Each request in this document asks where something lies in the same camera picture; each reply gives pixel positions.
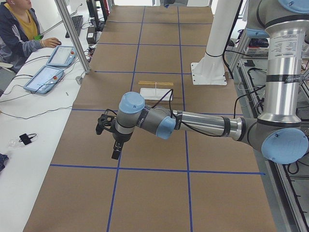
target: person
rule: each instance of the person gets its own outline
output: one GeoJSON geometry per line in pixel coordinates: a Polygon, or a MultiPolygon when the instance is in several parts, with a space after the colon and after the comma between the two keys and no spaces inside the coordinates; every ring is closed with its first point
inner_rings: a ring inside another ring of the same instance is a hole
{"type": "Polygon", "coordinates": [[[57,38],[40,40],[40,25],[30,0],[6,0],[0,4],[0,60],[18,72],[32,52],[61,45],[57,38]]]}

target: light blue tablet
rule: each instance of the light blue tablet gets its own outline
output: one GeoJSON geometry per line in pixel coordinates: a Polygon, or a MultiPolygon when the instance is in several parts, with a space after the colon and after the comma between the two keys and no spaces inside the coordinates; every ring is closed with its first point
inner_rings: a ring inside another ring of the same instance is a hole
{"type": "Polygon", "coordinates": [[[76,50],[72,46],[57,46],[48,59],[46,65],[66,68],[70,66],[76,57],[76,50]]]}
{"type": "Polygon", "coordinates": [[[45,94],[61,80],[63,73],[62,69],[45,65],[24,85],[24,89],[45,94]]]}

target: hand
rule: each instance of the hand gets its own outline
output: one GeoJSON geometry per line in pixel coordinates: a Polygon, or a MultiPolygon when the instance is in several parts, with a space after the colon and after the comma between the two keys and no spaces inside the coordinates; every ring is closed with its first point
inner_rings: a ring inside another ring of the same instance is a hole
{"type": "Polygon", "coordinates": [[[61,42],[57,38],[48,38],[46,40],[43,40],[42,42],[45,45],[45,47],[51,47],[51,48],[61,45],[61,42]]]}

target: white surface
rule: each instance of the white surface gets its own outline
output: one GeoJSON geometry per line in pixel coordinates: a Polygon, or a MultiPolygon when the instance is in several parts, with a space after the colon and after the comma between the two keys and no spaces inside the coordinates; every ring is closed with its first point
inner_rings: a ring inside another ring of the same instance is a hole
{"type": "MultiPolygon", "coordinates": [[[[170,89],[167,88],[141,88],[140,94],[145,100],[160,100],[168,91],[170,89]]],[[[169,101],[169,96],[170,94],[165,96],[162,101],[169,101]]]]}
{"type": "MultiPolygon", "coordinates": [[[[74,4],[78,5],[81,2],[84,1],[75,0],[74,4]]],[[[84,22],[88,19],[87,11],[85,12],[84,22]]],[[[45,38],[57,37],[63,45],[72,45],[70,39],[65,38],[65,34],[64,25],[61,24],[48,32],[45,38]]],[[[83,48],[86,49],[86,30],[82,30],[80,39],[83,48]]],[[[40,49],[32,53],[29,59],[51,55],[52,51],[51,48],[40,49]]],[[[18,74],[34,75],[46,62],[47,58],[32,61],[24,65],[18,74]]],[[[83,68],[77,62],[75,66],[67,68],[65,74],[72,69],[73,71],[46,95],[30,94],[13,101],[1,102],[28,93],[21,87],[15,87],[9,95],[2,95],[0,98],[0,111],[14,116],[29,117],[47,110],[72,106],[80,88],[75,77],[83,73],[83,68]]],[[[20,78],[23,76],[13,80],[5,93],[14,85],[23,86],[29,80],[20,78]]],[[[28,120],[0,114],[0,152],[10,158],[0,172],[0,232],[23,231],[69,114],[70,109],[63,109],[28,120]],[[9,141],[23,133],[37,133],[38,138],[27,146],[9,147],[9,141]]]]}

